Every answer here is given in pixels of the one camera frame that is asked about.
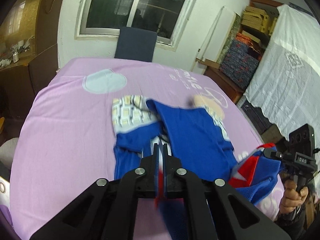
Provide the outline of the person's right hand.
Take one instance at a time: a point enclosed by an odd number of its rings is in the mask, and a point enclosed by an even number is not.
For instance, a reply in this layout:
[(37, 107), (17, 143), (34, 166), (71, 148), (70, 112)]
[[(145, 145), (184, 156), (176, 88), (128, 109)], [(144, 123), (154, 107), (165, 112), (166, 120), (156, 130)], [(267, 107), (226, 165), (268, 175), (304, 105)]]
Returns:
[(309, 194), (309, 189), (305, 186), (297, 192), (297, 184), (290, 179), (285, 181), (284, 188), (285, 191), (280, 201), (279, 212), (280, 214), (289, 214), (304, 204)]

